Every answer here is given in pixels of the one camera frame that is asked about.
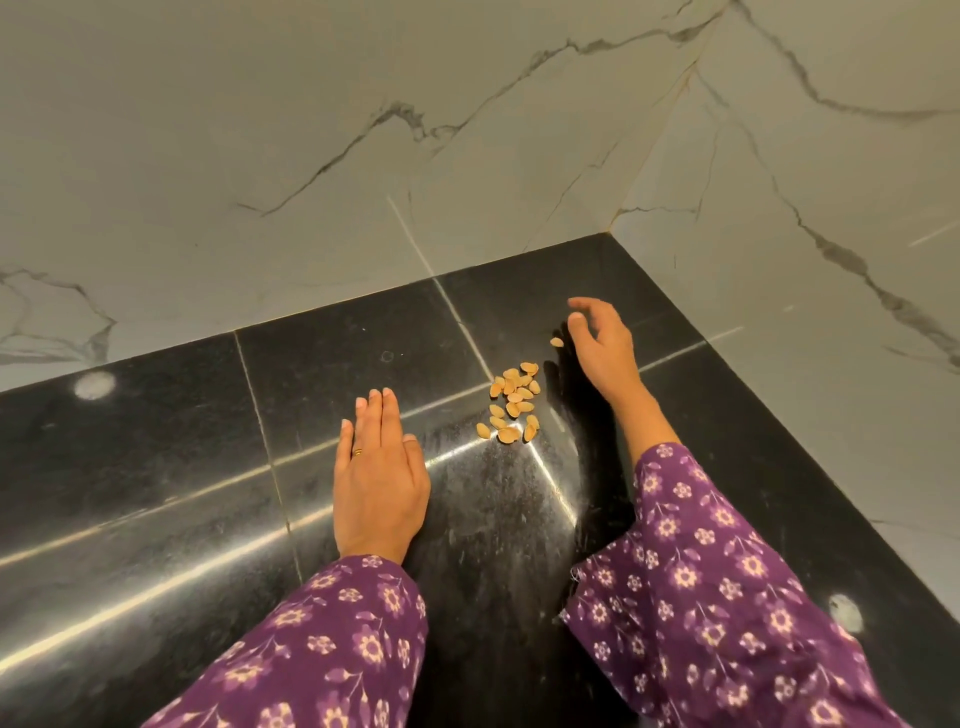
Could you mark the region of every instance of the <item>floor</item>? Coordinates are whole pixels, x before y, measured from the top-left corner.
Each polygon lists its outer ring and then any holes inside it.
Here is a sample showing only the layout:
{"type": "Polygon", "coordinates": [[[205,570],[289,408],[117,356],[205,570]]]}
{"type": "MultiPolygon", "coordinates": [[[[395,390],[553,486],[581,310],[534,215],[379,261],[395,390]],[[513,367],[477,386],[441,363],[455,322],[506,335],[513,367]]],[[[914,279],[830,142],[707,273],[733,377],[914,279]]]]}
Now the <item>floor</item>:
{"type": "Polygon", "coordinates": [[[845,597],[915,728],[960,724],[960,625],[608,235],[0,394],[0,718],[134,725],[335,558],[332,438],[391,386],[433,496],[410,725],[636,725],[555,619],[632,518],[610,410],[548,343],[614,303],[647,386],[825,609],[845,597]],[[534,448],[476,438],[491,372],[543,368],[534,448]]]}

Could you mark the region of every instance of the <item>purple floral sleeve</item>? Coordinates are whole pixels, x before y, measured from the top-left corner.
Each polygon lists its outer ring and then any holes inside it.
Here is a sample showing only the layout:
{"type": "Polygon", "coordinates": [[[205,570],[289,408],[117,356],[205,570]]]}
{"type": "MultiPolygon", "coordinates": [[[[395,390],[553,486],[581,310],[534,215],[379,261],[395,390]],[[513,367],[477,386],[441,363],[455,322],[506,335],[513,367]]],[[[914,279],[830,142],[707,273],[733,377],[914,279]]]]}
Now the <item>purple floral sleeve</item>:
{"type": "Polygon", "coordinates": [[[635,479],[634,526],[576,567],[561,612],[632,708],[687,728],[904,725],[686,448],[647,450],[635,479]]]}
{"type": "Polygon", "coordinates": [[[400,566],[341,559],[144,725],[402,728],[426,633],[426,605],[400,566]]]}

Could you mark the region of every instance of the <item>wall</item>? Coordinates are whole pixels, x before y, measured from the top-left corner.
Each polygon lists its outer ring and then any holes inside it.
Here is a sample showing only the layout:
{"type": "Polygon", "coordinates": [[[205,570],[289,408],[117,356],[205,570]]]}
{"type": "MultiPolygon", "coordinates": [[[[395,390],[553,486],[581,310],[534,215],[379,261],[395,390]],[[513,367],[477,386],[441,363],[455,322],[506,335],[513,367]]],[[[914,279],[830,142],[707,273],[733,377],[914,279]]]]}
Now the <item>wall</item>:
{"type": "Polygon", "coordinates": [[[600,231],[721,7],[4,4],[0,389],[600,231]]]}
{"type": "Polygon", "coordinates": [[[733,2],[612,225],[955,616],[958,25],[733,2]]]}

